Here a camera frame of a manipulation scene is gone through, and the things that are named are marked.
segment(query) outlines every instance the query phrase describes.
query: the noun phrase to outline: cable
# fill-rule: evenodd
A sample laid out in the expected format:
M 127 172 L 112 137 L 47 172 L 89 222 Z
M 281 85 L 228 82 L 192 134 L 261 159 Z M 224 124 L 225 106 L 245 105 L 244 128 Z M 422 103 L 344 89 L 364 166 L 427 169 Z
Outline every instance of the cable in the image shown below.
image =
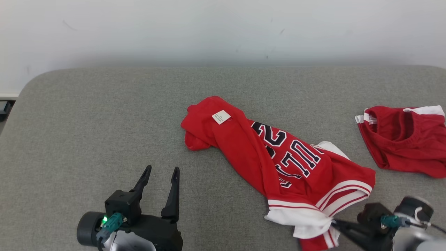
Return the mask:
M 97 246 L 98 246 L 98 250 L 99 250 L 99 251 L 104 251 L 104 250 L 102 249 L 102 247 L 101 247 L 101 244 L 102 244 L 102 237 L 99 237 L 97 243 L 98 243 L 98 245 L 97 245 Z
M 444 230 L 443 228 L 441 228 L 441 227 L 439 227 L 439 226 L 437 226 L 435 224 L 432 224 L 432 223 L 430 225 L 433 226 L 434 228 L 436 228 L 437 230 L 443 232 L 444 234 L 446 234 L 446 230 Z
M 410 220 L 408 220 L 406 223 L 407 223 L 408 225 L 411 225 L 411 226 L 417 226 L 417 227 L 420 227 L 420 228 L 426 228 L 426 227 L 427 227 L 426 224 L 420 225 L 420 224 L 413 223 L 413 222 L 411 222 Z

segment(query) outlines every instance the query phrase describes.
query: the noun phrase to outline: red basketball jersey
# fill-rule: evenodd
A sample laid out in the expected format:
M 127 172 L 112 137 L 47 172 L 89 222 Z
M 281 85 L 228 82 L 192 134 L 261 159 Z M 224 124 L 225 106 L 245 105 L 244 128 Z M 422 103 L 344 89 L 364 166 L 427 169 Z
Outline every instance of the red basketball jersey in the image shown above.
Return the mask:
M 446 177 L 446 127 L 441 106 L 375 106 L 356 116 L 361 135 L 383 169 Z
M 295 226 L 304 251 L 338 245 L 332 216 L 368 198 L 375 171 L 309 145 L 283 130 L 248 120 L 220 97 L 188 108 L 181 126 L 191 150 L 214 146 L 268 199 L 265 219 Z

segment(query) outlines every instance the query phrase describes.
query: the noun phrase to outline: gray table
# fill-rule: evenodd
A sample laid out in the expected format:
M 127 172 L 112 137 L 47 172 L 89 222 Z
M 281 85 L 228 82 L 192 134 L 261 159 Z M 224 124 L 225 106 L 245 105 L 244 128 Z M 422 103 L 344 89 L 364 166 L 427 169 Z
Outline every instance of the gray table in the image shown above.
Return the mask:
M 446 226 L 446 181 L 378 169 L 354 119 L 374 105 L 446 108 L 444 69 L 73 69 L 33 79 L 0 137 L 0 250 L 94 250 L 78 245 L 78 220 L 103 211 L 116 189 L 131 189 L 148 164 L 145 214 L 159 215 L 173 168 L 181 169 L 184 251 L 298 250 L 293 228 L 263 219 L 266 200 L 219 150 L 184 146 L 186 108 L 212 95 L 308 143 L 331 141 L 376 170 L 370 199 L 339 218 L 355 220 L 366 202 L 393 209 L 413 195 L 429 200 L 433 222 Z M 340 243 L 335 250 L 358 250 L 342 236 Z

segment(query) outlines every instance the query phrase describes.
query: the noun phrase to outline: white wall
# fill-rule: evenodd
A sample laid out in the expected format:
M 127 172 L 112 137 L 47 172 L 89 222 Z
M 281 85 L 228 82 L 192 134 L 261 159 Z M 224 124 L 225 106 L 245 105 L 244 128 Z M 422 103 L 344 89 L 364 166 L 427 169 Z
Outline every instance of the white wall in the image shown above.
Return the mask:
M 0 93 L 110 62 L 446 67 L 445 25 L 444 0 L 0 0 Z

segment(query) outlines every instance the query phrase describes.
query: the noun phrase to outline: clothing label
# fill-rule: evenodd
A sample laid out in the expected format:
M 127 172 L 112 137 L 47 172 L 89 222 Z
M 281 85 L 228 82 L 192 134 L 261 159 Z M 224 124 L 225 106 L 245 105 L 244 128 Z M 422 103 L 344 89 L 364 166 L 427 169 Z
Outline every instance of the clothing label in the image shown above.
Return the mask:
M 217 121 L 219 125 L 229 119 L 231 116 L 225 112 L 224 110 L 219 111 L 218 113 L 212 115 L 212 118 Z

